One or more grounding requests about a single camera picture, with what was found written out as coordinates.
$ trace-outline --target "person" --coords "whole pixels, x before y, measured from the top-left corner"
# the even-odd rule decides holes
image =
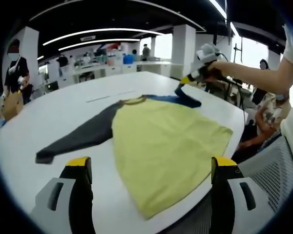
[[[282,4],[287,6],[282,8],[285,11],[288,7],[291,7],[287,1],[282,2]],[[261,70],[226,61],[215,61],[209,65],[208,70],[217,69],[223,76],[238,78],[267,92],[276,94],[288,92],[293,85],[293,14],[286,15],[287,24],[284,26],[284,29],[287,41],[283,58],[277,70]],[[213,82],[215,78],[210,76],[207,78],[207,81]],[[289,154],[293,156],[293,108],[290,110],[287,118],[281,122],[280,130],[278,137],[286,139],[291,150]],[[269,147],[277,148],[277,145],[272,142],[269,144]]]
[[[69,64],[70,64],[72,67],[74,66],[75,62],[76,62],[75,58],[74,58],[72,55],[69,56]]]
[[[259,67],[261,70],[265,70],[265,69],[269,69],[269,65],[267,63],[266,60],[262,59],[260,62],[259,62]],[[252,102],[255,104],[255,105],[258,105],[264,98],[264,96],[266,95],[266,91],[265,90],[262,90],[262,89],[256,89],[254,94],[253,94],[253,98],[252,98]]]
[[[255,114],[256,124],[245,126],[238,150],[232,159],[240,163],[254,156],[264,141],[280,129],[280,123],[288,116],[290,109],[289,92],[267,99]]]
[[[140,61],[140,56],[137,55],[137,50],[132,50],[132,55],[133,55],[133,61],[134,62],[139,62]]]
[[[6,72],[4,82],[4,93],[6,96],[9,93],[17,92],[20,88],[24,104],[30,102],[32,93],[32,85],[29,83],[29,70],[27,61],[20,56],[20,40],[15,39],[8,47],[8,56],[11,59],[10,66]]]
[[[89,55],[88,52],[84,54],[83,61],[84,61],[84,64],[85,64],[85,65],[86,65],[86,64],[89,64],[89,63],[91,62],[91,58],[90,58],[90,55]]]
[[[60,57],[57,59],[57,62],[59,63],[59,75],[60,77],[63,76],[62,67],[65,67],[68,65],[68,59],[64,55],[60,55]]]
[[[148,57],[150,56],[151,50],[148,48],[147,44],[143,45],[142,51],[142,61],[147,61]]]

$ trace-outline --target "round table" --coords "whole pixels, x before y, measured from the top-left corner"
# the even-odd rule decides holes
[[[35,163],[36,152],[70,133],[79,125],[120,99],[141,94],[174,95],[178,85],[161,75],[138,72],[75,84],[33,100],[0,129],[0,171],[7,188],[25,213],[35,206],[35,196],[65,164],[77,157],[92,161],[92,219],[97,234],[154,234],[184,216],[211,189],[210,176],[183,200],[144,220],[115,167],[113,139],[56,156],[51,165]],[[243,111],[202,90],[186,85],[183,90],[200,100],[203,115],[233,130],[225,152],[232,157],[244,130]],[[110,96],[87,102],[92,98]]]

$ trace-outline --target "ceiling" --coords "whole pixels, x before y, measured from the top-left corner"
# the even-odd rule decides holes
[[[240,23],[243,29],[237,27],[239,34],[259,42],[267,44],[270,49],[282,51],[282,43],[277,40],[285,40],[282,29],[282,20],[277,12],[270,5],[269,0],[217,0],[225,8],[227,2],[228,20]],[[101,28],[134,28],[153,30],[158,27],[167,26],[162,33],[171,33],[172,27],[179,24],[189,24],[205,33],[228,35],[230,30],[224,23],[223,17],[212,6],[209,0],[146,0],[148,3],[155,3],[182,16],[164,10],[162,8],[136,2],[132,0],[53,0],[43,1],[40,4],[26,3],[26,11],[21,10],[21,15],[16,15],[21,20],[15,30],[21,29],[24,25],[32,27],[40,32],[38,55],[44,58],[57,55],[58,49],[72,44],[80,43],[81,37],[96,36],[97,39],[133,38],[137,32],[96,32],[65,38],[49,45],[42,44],[54,38],[76,33],[84,30]],[[37,14],[58,4],[64,4],[43,14]],[[149,37],[144,34],[138,39]]]

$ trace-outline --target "led light strip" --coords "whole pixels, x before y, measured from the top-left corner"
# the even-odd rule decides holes
[[[77,33],[71,33],[71,34],[68,34],[68,35],[65,35],[65,36],[62,36],[62,37],[55,38],[53,40],[47,41],[43,45],[47,45],[47,44],[50,44],[50,43],[55,42],[57,40],[61,40],[63,38],[68,38],[68,37],[72,37],[72,36],[79,35],[79,34],[94,33],[94,32],[105,32],[105,31],[130,31],[130,32],[140,32],[140,33],[150,33],[150,34],[156,34],[156,35],[164,35],[164,33],[158,33],[158,32],[149,31],[149,30],[143,30],[143,29],[134,29],[134,28],[102,28],[102,29],[93,29],[93,30],[81,31],[81,32],[77,32]]]
[[[227,21],[227,14],[225,13],[224,9],[219,5],[219,3],[216,0],[209,1],[217,9],[217,11],[224,17],[225,21]],[[236,36],[240,36],[232,22],[230,22],[230,28]]]
[[[173,14],[175,14],[175,15],[181,17],[181,18],[184,18],[185,20],[189,21],[190,23],[194,24],[195,26],[199,27],[200,29],[202,29],[202,32],[206,32],[205,28],[203,28],[201,25],[199,25],[199,24],[197,24],[196,22],[190,20],[189,18],[187,18],[187,17],[181,15],[181,14],[178,13],[178,12],[175,12],[175,11],[173,11],[173,10],[170,10],[170,9],[168,9],[168,8],[166,8],[166,7],[161,6],[161,5],[158,5],[158,4],[155,4],[155,3],[149,2],[149,1],[144,1],[144,0],[128,0],[128,1],[139,2],[139,3],[142,3],[142,4],[146,4],[146,5],[154,6],[154,7],[160,8],[160,9],[162,9],[162,10],[165,10],[165,11],[171,12],[171,13],[173,13]]]
[[[68,48],[72,48],[75,46],[79,46],[79,45],[86,45],[86,44],[91,44],[91,43],[97,43],[97,42],[106,42],[106,41],[140,41],[139,39],[104,39],[104,40],[93,40],[93,41],[87,41],[87,42],[83,42],[83,43],[78,43],[75,45],[69,45],[63,48],[60,48],[59,51],[61,50],[65,50]]]
[[[39,14],[35,15],[35,16],[34,16],[33,18],[31,18],[29,21],[32,21],[33,19],[37,18],[38,16],[40,16],[40,15],[42,15],[42,14],[48,12],[48,11],[51,11],[51,10],[53,10],[53,9],[55,9],[55,8],[58,8],[58,7],[60,7],[60,6],[64,6],[64,5],[67,5],[67,4],[70,4],[70,3],[78,2],[78,1],[83,1],[83,0],[70,0],[70,1],[66,1],[66,2],[60,3],[60,4],[58,4],[58,5],[52,6],[52,7],[48,8],[48,9],[46,9],[46,10],[40,12]]]

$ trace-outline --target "black shirt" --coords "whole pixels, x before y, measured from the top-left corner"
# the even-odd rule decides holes
[[[68,59],[65,56],[61,56],[57,59],[57,62],[60,64],[60,67],[65,67],[68,64]]]
[[[12,93],[17,92],[19,90],[19,77],[25,77],[28,75],[29,71],[27,68],[27,61],[25,58],[21,57],[20,61],[15,69],[15,71],[9,74],[9,69],[16,64],[17,61],[12,61],[8,70],[6,71],[5,82],[4,85],[11,90]]]
[[[258,105],[263,100],[266,93],[267,92],[265,90],[256,89],[256,91],[253,95],[252,102],[254,102],[256,105]]]

